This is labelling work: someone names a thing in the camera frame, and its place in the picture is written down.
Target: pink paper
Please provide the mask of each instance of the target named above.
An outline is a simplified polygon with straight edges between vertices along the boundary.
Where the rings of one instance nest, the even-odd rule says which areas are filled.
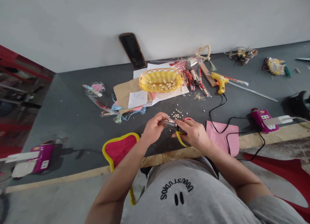
[[[213,124],[215,125],[216,129],[219,132],[222,132],[226,127],[226,124],[223,123],[213,122]],[[237,133],[239,132],[238,126],[229,125],[224,133],[219,134],[214,129],[211,121],[207,121],[206,132],[209,138],[226,153],[228,153],[228,144],[226,141],[226,135],[229,133],[234,133],[228,136],[230,153],[232,156],[236,156],[239,153],[239,134]]]
[[[91,85],[91,88],[95,89],[96,91],[101,91],[102,84],[93,84],[93,85]]]
[[[141,109],[143,108],[143,105],[141,105],[141,106],[138,106],[138,107],[135,107],[135,108],[133,108],[132,110],[135,110],[135,111],[140,111]]]
[[[150,95],[152,97],[152,100],[156,98],[157,92],[150,92]]]

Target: yellow basket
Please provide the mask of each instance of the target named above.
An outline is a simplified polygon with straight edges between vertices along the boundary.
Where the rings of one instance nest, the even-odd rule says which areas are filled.
[[[139,86],[144,91],[170,92],[182,86],[183,74],[172,68],[151,69],[139,78]]]

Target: yellow glue gun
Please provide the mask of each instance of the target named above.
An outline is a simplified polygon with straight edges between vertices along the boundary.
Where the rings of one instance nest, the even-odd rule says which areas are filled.
[[[228,83],[229,79],[214,72],[211,73],[211,77],[219,82],[220,84],[219,94],[223,94],[225,92],[225,84]]]

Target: pink felt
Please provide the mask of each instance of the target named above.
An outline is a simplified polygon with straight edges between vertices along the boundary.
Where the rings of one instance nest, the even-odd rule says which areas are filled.
[[[108,143],[105,151],[114,162],[114,168],[123,160],[131,148],[137,143],[134,135],[130,135],[120,141]]]
[[[150,92],[150,95],[152,97],[152,100],[154,100],[157,96],[157,92]]]
[[[95,89],[95,91],[101,91],[102,84],[93,84],[93,85],[91,85],[91,88]]]
[[[222,132],[224,128],[226,127],[226,124],[213,122],[216,129],[219,132]],[[207,127],[206,132],[209,138],[217,144],[223,151],[228,153],[228,144],[226,141],[226,135],[229,133],[235,133],[228,136],[228,142],[230,147],[230,152],[232,156],[236,156],[239,153],[239,134],[236,132],[239,132],[239,127],[235,125],[229,125],[226,131],[222,134],[217,133],[217,131],[214,129],[211,121],[207,121]]]

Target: wire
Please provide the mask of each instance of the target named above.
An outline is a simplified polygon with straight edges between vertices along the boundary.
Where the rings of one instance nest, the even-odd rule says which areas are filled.
[[[266,145],[266,141],[259,131],[258,131],[258,134],[260,135],[260,137],[264,141],[263,145],[256,151],[256,153],[253,155],[253,157],[251,159],[237,159],[237,160],[252,161],[257,156],[258,152],[260,152],[260,150]]]
[[[233,118],[253,120],[253,118],[251,118],[251,117],[231,117],[231,118],[229,118],[228,123],[227,123],[226,127],[224,128],[224,130],[223,130],[222,132],[219,132],[219,131],[216,129],[215,125],[213,124],[212,117],[211,117],[211,112],[212,112],[214,109],[217,109],[218,107],[220,107],[220,106],[226,104],[226,102],[227,102],[227,97],[226,97],[226,95],[225,95],[224,93],[223,93],[222,95],[223,95],[223,96],[225,97],[225,99],[226,99],[225,102],[224,102],[224,103],[221,103],[220,105],[216,106],[215,108],[213,108],[213,109],[211,109],[211,110],[209,111],[209,118],[210,118],[210,121],[211,121],[211,123],[212,123],[212,125],[213,125],[213,127],[214,127],[214,129],[216,130],[217,133],[219,133],[219,134],[224,133],[224,132],[227,130],[229,124],[230,124],[230,120],[233,119]],[[245,131],[245,132],[236,132],[235,134],[250,133],[250,132],[253,132],[253,130],[249,130],[249,131]],[[259,131],[257,131],[257,133],[260,135],[260,137],[261,137],[262,140],[264,141],[263,145],[256,151],[256,153],[254,154],[254,156],[252,157],[252,159],[249,159],[249,160],[247,160],[247,159],[237,159],[237,160],[252,161],[252,160],[257,156],[257,154],[259,153],[259,151],[266,145],[266,141],[265,141],[265,139],[262,137],[261,133],[260,133]],[[228,142],[228,135],[230,135],[230,134],[233,134],[233,133],[229,133],[229,134],[226,135],[226,141],[227,141],[227,145],[228,145],[228,153],[231,155],[230,146],[229,146],[229,142]]]

